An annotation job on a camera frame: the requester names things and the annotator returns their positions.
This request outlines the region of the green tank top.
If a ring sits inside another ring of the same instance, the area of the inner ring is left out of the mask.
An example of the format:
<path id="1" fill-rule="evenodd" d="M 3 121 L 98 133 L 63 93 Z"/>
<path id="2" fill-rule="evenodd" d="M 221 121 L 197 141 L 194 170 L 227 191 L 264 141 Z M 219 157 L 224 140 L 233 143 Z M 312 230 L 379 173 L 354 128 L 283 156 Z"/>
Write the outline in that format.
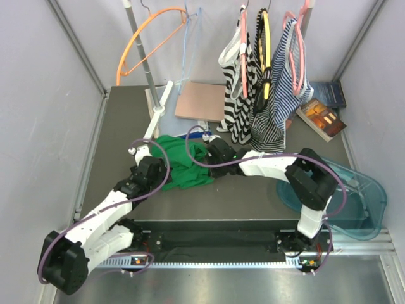
<path id="1" fill-rule="evenodd" d="M 186 152 L 185 139 L 180 137 L 162 135 L 156 142 L 166 152 L 171 168 L 171 182 L 162 187 L 163 191 L 205 186 L 214 181 L 208 168 L 199 166 L 189 157 L 201 163 L 205 160 L 208 151 L 202 143 L 189 141 L 189 152 Z"/>

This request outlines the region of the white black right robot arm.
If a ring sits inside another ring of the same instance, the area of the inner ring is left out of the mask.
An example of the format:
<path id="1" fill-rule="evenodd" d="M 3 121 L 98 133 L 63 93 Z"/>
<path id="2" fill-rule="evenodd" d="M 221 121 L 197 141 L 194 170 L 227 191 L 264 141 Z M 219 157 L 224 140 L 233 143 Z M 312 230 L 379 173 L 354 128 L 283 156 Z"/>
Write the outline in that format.
<path id="1" fill-rule="evenodd" d="M 246 148 L 236 151 L 220 136 L 206 136 L 204 141 L 209 174 L 213 178 L 229 174 L 287 182 L 301 202 L 296 245 L 308 251 L 318 244 L 327 207 L 339 184 L 337 174 L 319 155 L 309 148 L 290 156 Z"/>

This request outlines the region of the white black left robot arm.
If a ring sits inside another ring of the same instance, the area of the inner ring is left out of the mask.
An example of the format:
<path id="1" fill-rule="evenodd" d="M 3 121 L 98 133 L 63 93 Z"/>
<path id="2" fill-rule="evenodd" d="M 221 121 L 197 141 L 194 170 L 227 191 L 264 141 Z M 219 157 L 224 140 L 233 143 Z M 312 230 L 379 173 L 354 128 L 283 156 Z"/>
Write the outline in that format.
<path id="1" fill-rule="evenodd" d="M 72 295 L 99 264 L 115 255 L 133 251 L 142 256 L 141 264 L 146 264 L 149 258 L 142 229 L 126 216 L 169 178 L 165 159 L 145 156 L 83 219 L 63 232 L 51 231 L 40 254 L 40 282 Z"/>

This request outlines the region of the wide black white striped top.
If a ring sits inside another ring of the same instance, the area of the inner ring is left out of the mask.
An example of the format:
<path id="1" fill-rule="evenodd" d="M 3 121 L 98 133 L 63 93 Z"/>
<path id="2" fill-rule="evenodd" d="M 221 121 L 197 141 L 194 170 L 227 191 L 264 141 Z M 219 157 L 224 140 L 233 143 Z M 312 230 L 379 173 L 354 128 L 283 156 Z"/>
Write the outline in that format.
<path id="1" fill-rule="evenodd" d="M 245 145 L 251 138 L 250 110 L 260 82 L 259 66 L 249 40 L 246 41 L 247 97 L 243 95 L 241 76 L 241 29 L 234 36 L 218 58 L 218 64 L 225 77 L 224 118 L 218 131 L 231 133 L 233 143 Z"/>

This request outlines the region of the thin black white striped top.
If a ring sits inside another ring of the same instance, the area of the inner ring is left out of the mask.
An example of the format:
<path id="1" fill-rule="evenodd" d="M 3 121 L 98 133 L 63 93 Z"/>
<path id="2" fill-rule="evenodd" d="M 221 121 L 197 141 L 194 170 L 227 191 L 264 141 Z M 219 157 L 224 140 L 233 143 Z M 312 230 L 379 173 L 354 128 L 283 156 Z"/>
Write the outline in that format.
<path id="1" fill-rule="evenodd" d="M 275 97 L 272 69 L 262 74 L 250 114 L 251 146 L 253 150 L 279 154 L 285 149 L 285 131 L 275 121 Z"/>

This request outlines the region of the pink hanger right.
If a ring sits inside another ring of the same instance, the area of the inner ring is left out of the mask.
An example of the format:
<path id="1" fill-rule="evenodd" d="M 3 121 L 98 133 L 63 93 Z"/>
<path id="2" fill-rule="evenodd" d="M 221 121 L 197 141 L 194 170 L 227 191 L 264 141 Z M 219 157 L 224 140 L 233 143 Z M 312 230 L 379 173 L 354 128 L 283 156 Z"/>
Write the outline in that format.
<path id="1" fill-rule="evenodd" d="M 307 11 L 309 10 L 311 1 L 305 0 L 303 6 L 299 10 L 299 14 L 297 17 L 297 22 L 293 26 L 293 30 L 296 33 L 296 39 L 298 44 L 298 64 L 295 64 L 294 61 L 294 52 L 293 50 L 289 50 L 289 63 L 290 63 L 290 70 L 292 74 L 292 92 L 295 96 L 299 95 L 300 90 L 302 89 L 302 85 L 305 79 L 305 52 L 304 52 L 304 37 L 301 31 L 301 25 L 304 21 L 304 17 L 306 16 Z"/>

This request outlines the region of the pink hanger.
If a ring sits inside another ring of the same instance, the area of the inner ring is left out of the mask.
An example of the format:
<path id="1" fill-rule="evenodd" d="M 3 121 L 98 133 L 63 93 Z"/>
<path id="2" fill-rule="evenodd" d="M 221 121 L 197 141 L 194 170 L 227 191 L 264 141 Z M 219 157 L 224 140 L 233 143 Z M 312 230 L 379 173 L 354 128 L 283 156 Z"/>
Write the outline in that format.
<path id="1" fill-rule="evenodd" d="M 242 81 L 242 93 L 247 98 L 247 68 L 246 68 L 246 49 L 247 49 L 247 35 L 246 35 L 246 13 L 249 3 L 242 6 L 240 13 L 240 77 Z"/>
<path id="2" fill-rule="evenodd" d="M 304 21 L 304 17 L 306 16 L 307 11 L 309 10 L 311 1 L 305 0 L 303 6 L 299 10 L 299 14 L 297 17 L 297 22 L 293 26 L 293 30 L 296 33 L 296 39 L 298 44 L 298 64 L 295 64 L 294 61 L 294 52 L 293 50 L 289 50 L 289 63 L 290 63 L 290 70 L 292 74 L 292 92 L 295 96 L 299 95 L 300 90 L 302 89 L 302 85 L 305 79 L 305 52 L 304 52 L 304 37 L 301 31 L 301 25 Z"/>

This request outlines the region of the yellow black hanger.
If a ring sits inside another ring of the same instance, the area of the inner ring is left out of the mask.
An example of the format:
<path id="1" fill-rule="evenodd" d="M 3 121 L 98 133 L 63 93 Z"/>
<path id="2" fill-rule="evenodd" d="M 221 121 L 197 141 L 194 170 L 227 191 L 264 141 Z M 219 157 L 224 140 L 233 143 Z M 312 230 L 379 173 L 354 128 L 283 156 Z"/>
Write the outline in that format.
<path id="1" fill-rule="evenodd" d="M 271 36 L 266 8 L 261 8 L 257 14 L 255 52 L 261 77 L 261 89 L 256 99 L 256 109 L 261 111 L 270 97 L 271 87 Z"/>

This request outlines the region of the pink hanger left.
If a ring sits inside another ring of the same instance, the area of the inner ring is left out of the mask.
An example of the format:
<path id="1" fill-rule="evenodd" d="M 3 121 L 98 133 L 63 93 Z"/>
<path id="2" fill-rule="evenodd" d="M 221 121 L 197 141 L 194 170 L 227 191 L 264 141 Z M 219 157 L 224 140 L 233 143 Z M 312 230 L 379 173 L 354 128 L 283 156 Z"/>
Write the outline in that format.
<path id="1" fill-rule="evenodd" d="M 247 98 L 247 68 L 246 68 L 246 49 L 247 49 L 247 35 L 246 35 L 246 13 L 249 3 L 242 6 L 240 13 L 240 77 L 242 81 L 242 93 Z"/>

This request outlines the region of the blue white folder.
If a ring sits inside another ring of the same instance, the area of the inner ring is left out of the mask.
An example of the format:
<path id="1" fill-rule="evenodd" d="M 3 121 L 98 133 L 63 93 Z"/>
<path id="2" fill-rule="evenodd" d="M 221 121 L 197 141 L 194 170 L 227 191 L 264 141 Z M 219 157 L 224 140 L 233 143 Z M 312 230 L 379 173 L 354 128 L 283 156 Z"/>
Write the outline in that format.
<path id="1" fill-rule="evenodd" d="M 204 128 L 208 135 L 211 135 L 211 129 L 207 121 L 194 120 L 188 118 L 179 118 L 175 116 L 175 108 L 178 101 L 178 84 L 174 84 L 165 103 L 165 114 L 160 118 L 158 126 L 154 132 L 154 137 L 162 135 L 185 138 L 189 129 L 195 125 Z"/>

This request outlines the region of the white rack base foot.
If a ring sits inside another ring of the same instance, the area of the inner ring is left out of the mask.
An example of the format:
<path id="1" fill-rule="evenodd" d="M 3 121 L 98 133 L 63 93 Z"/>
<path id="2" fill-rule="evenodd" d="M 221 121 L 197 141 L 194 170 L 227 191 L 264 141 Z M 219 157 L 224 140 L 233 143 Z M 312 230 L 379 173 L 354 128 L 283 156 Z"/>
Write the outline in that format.
<path id="1" fill-rule="evenodd" d="M 162 94 L 162 97 L 159 101 L 159 104 L 157 106 L 154 106 L 153 108 L 153 116 L 151 117 L 151 121 L 149 123 L 149 126 L 146 130 L 146 133 L 144 134 L 144 139 L 152 139 L 153 135 L 155 133 L 155 130 L 158 126 L 160 118 L 165 114 L 165 104 L 167 102 L 167 99 L 171 93 L 171 90 L 173 88 L 173 82 L 168 81 L 167 85 L 165 86 L 165 90 Z"/>

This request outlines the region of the grey rack pole left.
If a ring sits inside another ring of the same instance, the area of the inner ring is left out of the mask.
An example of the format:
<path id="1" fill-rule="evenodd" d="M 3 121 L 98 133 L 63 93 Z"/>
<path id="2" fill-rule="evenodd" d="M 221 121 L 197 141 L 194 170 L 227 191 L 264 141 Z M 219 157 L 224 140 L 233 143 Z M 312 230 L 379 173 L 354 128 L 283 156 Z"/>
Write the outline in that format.
<path id="1" fill-rule="evenodd" d="M 130 23 L 130 27 L 132 29 L 133 34 L 135 34 L 136 32 L 141 32 L 143 29 L 145 29 L 146 25 L 148 24 L 149 20 L 146 20 L 140 27 L 137 25 L 136 19 L 135 19 L 135 15 L 134 15 L 134 11 L 132 9 L 132 2 L 128 1 L 128 0 L 123 0 L 123 7 L 125 9 L 125 12 L 127 14 L 127 18 L 128 21 Z M 151 69 L 150 66 L 148 64 L 147 61 L 147 55 L 142 43 L 142 39 L 140 38 L 140 35 L 138 35 L 135 38 L 135 45 L 137 46 L 137 50 L 138 50 L 138 54 L 140 56 L 140 64 L 143 67 L 145 76 L 146 76 L 146 80 L 147 80 L 147 84 L 149 86 L 149 90 L 150 93 L 152 95 L 152 99 L 153 99 L 153 106 L 157 106 L 159 104 L 159 98 L 158 98 L 158 93 L 156 90 L 156 86 L 154 83 L 154 79 L 151 73 Z"/>

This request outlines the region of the orange cover book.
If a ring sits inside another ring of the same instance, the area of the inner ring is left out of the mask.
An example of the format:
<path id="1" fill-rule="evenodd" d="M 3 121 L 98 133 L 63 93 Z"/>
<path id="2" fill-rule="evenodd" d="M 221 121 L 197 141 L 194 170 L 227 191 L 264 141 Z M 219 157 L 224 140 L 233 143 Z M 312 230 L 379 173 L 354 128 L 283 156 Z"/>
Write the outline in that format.
<path id="1" fill-rule="evenodd" d="M 337 114 L 316 98 L 298 107 L 296 114 L 326 142 L 330 142 L 346 128 Z"/>

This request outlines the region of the teal transparent plastic basket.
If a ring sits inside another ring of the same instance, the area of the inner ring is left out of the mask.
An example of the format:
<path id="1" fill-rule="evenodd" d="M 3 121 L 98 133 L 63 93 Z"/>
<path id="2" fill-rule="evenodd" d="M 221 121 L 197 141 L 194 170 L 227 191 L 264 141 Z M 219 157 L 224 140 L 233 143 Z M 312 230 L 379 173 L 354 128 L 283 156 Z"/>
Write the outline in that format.
<path id="1" fill-rule="evenodd" d="M 335 171 L 346 188 L 343 209 L 327 222 L 331 229 L 358 241 L 369 241 L 379 235 L 387 206 L 385 189 L 375 179 L 347 168 L 329 158 L 323 161 Z"/>

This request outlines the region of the grey rack pole right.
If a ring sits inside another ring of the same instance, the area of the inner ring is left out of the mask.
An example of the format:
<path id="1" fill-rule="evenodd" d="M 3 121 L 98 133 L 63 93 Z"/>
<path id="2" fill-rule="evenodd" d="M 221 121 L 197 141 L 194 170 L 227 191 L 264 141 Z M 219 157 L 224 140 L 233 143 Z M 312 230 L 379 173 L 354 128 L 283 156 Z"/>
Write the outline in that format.
<path id="1" fill-rule="evenodd" d="M 315 3 L 316 3 L 315 0 L 305 0 L 304 5 L 302 7 L 303 12 L 301 13 L 301 15 L 302 15 L 301 34 L 302 34 L 303 39 L 306 37 L 308 27 L 309 27 L 309 21 L 310 21 Z"/>

